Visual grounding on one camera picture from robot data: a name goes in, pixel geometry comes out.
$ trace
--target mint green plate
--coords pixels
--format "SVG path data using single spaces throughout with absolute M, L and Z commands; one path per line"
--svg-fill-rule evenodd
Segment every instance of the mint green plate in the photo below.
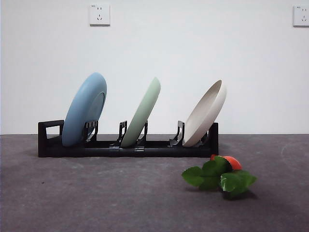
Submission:
M 132 121 L 120 145 L 121 147 L 132 146 L 136 143 L 151 111 L 153 110 L 153 107 L 155 106 L 160 90 L 160 82 L 155 77 L 149 85 L 147 92 L 145 93 L 132 118 Z

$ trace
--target electrical outlet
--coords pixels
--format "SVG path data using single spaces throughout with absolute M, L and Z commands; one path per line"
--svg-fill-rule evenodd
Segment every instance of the electrical outlet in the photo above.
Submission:
M 309 27 L 309 5 L 294 6 L 294 27 Z
M 109 26 L 111 24 L 109 4 L 90 4 L 89 23 L 91 26 Z

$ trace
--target orange fruit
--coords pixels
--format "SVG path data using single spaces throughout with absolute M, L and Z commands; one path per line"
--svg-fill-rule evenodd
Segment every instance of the orange fruit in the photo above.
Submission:
M 215 154 L 211 155 L 211 160 L 214 160 L 215 156 L 216 156 Z M 241 170 L 242 169 L 240 162 L 237 159 L 235 159 L 234 157 L 231 157 L 231 156 L 221 156 L 221 157 L 226 159 L 231 164 L 233 170 Z

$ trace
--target green leaf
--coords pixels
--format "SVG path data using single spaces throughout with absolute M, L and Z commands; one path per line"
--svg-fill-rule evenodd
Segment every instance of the green leaf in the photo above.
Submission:
M 203 176 L 220 176 L 228 172 L 230 164 L 228 161 L 220 156 L 216 156 L 214 160 L 204 163 L 202 170 Z
M 221 187 L 223 191 L 230 192 L 235 197 L 248 190 L 248 186 L 256 181 L 256 177 L 247 171 L 236 170 L 221 175 Z
M 200 190 L 211 190 L 218 188 L 219 176 L 204 177 L 204 182 L 199 186 Z
M 192 168 L 188 168 L 182 174 L 182 177 L 188 184 L 193 186 L 200 186 L 204 182 L 204 178 L 201 177 L 203 171 L 195 166 Z

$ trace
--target rack base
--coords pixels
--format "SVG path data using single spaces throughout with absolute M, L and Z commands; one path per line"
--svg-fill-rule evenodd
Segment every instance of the rack base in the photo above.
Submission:
M 73 147 L 62 146 L 61 136 L 64 120 L 39 122 L 38 157 L 202 157 L 218 155 L 218 123 L 213 123 L 208 133 L 194 146 L 183 147 L 184 123 L 178 121 L 178 131 L 169 141 L 148 141 L 148 122 L 144 127 L 144 136 L 132 147 L 121 148 L 126 133 L 127 122 L 121 122 L 116 141 L 98 141 L 98 122 L 87 122 L 84 127 L 84 139 Z M 46 128 L 60 126 L 59 136 L 47 138 Z M 88 129 L 95 127 L 91 139 L 87 139 Z

